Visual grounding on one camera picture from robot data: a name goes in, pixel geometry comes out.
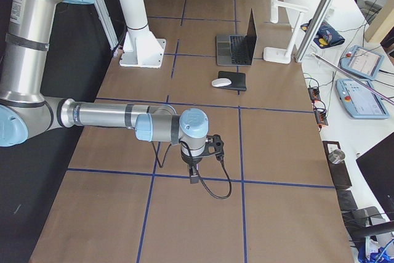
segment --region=brown table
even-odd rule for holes
[[[353,262],[301,65],[261,59],[265,46],[286,47],[285,11],[274,25],[269,0],[145,3],[152,32],[167,39],[163,65],[114,59],[97,101],[204,110],[225,142],[233,194],[215,200],[190,185],[179,146],[160,169],[132,131],[85,127],[31,262]],[[251,7],[259,58],[217,66],[216,34],[246,31]],[[211,87],[219,70],[244,72],[247,91]],[[199,170],[226,194],[215,158]]]

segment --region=black monitor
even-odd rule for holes
[[[383,210],[394,220],[394,132],[356,161]]]

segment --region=white stand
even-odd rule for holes
[[[119,0],[127,25],[120,65],[125,67],[160,68],[165,39],[156,39],[149,30],[143,0]]]
[[[279,19],[278,8],[279,8],[279,6],[287,7],[288,9],[298,10],[300,12],[300,14],[298,15],[297,22],[295,23],[293,34],[291,36],[291,39],[289,41],[289,45],[287,46],[287,49],[277,49],[275,47],[266,47],[264,49],[263,59],[266,61],[269,61],[269,62],[288,64],[291,61],[291,52],[293,50],[294,44],[296,43],[296,37],[298,35],[299,28],[302,23],[302,18],[304,17],[304,14],[308,11],[308,8],[304,7],[304,6],[298,6],[295,4],[291,4],[291,3],[286,3],[283,1],[271,0],[270,21],[272,23],[278,23],[278,19]]]

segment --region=white lamp stand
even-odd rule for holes
[[[296,43],[296,37],[299,32],[299,28],[301,26],[302,19],[304,17],[304,14],[308,11],[308,8],[304,7],[304,6],[298,6],[296,4],[286,3],[283,1],[271,0],[270,21],[272,23],[278,23],[278,20],[279,20],[278,8],[279,8],[279,6],[286,7],[288,9],[298,10],[299,15],[297,18],[297,22],[295,23],[293,34],[291,36],[291,39],[289,41],[289,45],[287,46],[287,49],[277,49],[275,47],[266,47],[264,49],[263,59],[266,61],[269,61],[269,62],[288,64],[291,61],[291,52],[293,50],[294,44]]]

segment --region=table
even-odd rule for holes
[[[284,0],[294,4],[300,4],[310,8],[310,11],[305,17],[305,22],[313,17],[314,11],[317,8],[320,0]],[[290,23],[294,26],[296,22],[296,15],[293,11],[288,10],[287,14],[290,19]],[[354,0],[334,0],[332,3],[332,9],[329,12],[328,22],[338,31],[345,31],[352,28],[358,28],[365,24],[365,19],[360,12],[359,8],[355,4]],[[326,60],[330,60],[335,65],[338,64],[343,51],[351,45],[363,43],[363,30],[353,30],[341,33],[346,39],[346,42],[341,46],[332,47],[329,49],[321,50],[317,49],[320,56],[323,56]],[[303,36],[305,34],[300,32],[299,39],[296,42],[296,46],[299,46]],[[364,46],[368,49],[378,47],[379,44],[371,44],[368,42],[364,43]],[[375,51],[384,54],[385,52],[381,47]],[[312,75],[321,84],[330,82],[332,78],[332,68],[326,66],[324,63],[317,62],[314,58],[306,56],[302,62],[303,71]],[[393,71],[393,65],[386,56],[382,69],[386,71]],[[337,78],[345,78],[340,73],[336,75]],[[390,75],[379,73],[376,80],[393,84],[394,79]],[[394,95],[394,88],[387,87],[379,83],[373,83],[374,87],[386,96]],[[329,102],[330,87],[321,88],[321,97],[323,102]],[[324,127],[320,133],[322,140],[333,140],[338,141],[342,150],[346,154],[346,165],[352,181],[352,194],[359,208],[366,208],[368,206],[376,206],[380,212],[382,208],[377,202],[375,196],[369,189],[364,177],[360,173],[357,167],[356,159],[360,155],[367,152],[370,148],[375,146],[378,142],[390,135],[394,131],[394,107],[388,103],[384,103],[388,112],[391,114],[389,119],[385,120],[355,120],[347,115],[342,103],[340,102],[335,90],[331,95],[331,104],[329,108],[329,126]]]
[[[31,263],[352,262],[301,65],[215,64],[215,36],[246,31],[251,7],[261,55],[287,42],[287,16],[269,23],[269,3],[145,0],[151,31],[167,39],[163,65],[121,68],[113,59],[97,97],[204,110],[209,133],[225,142],[232,196],[215,200],[190,185],[179,146],[159,169],[132,131],[85,127]],[[248,90],[211,87],[223,69],[245,73]],[[215,158],[199,170],[226,194]]]

